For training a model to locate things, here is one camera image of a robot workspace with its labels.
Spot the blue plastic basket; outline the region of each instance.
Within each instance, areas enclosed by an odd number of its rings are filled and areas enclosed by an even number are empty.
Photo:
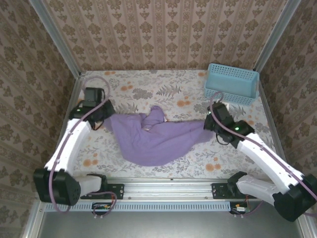
[[[258,72],[211,63],[205,82],[205,97],[212,97],[217,91],[224,94],[223,100],[249,106],[259,96]]]

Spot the purple cloth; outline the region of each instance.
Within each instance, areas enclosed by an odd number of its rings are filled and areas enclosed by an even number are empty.
[[[113,131],[123,158],[141,166],[165,165],[213,135],[204,130],[204,121],[164,122],[158,106],[152,107],[148,116],[113,114],[104,126]]]

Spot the patterned wallpaper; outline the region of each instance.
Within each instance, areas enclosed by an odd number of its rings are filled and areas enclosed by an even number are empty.
[[[317,1],[302,0],[261,72],[287,159],[317,174]]]
[[[253,68],[286,0],[44,0],[81,70]]]
[[[19,237],[74,79],[27,0],[0,1],[0,237]]]

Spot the floral tablecloth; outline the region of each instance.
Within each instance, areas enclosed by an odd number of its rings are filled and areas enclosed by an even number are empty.
[[[206,117],[209,101],[204,97],[205,70],[89,71],[85,78],[94,75],[110,83],[110,99],[117,113],[148,113],[151,106],[158,105],[169,121]],[[106,90],[99,79],[90,80],[86,86]],[[81,91],[78,100],[83,98]],[[229,111],[235,120],[246,120],[274,149],[260,98],[249,107],[230,104]],[[138,166],[123,159],[114,135],[104,127],[91,131],[79,153],[75,171],[129,178],[225,179],[237,171],[245,171],[259,179],[266,178],[250,158],[231,145],[218,144],[215,138],[194,146],[185,156],[164,166]]]

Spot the crumpled fabric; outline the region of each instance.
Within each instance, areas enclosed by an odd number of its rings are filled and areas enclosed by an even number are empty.
[[[165,165],[213,136],[213,132],[204,130],[203,120],[164,122],[159,106],[153,106],[148,116],[113,114],[104,126],[114,133],[123,158],[141,166]]]

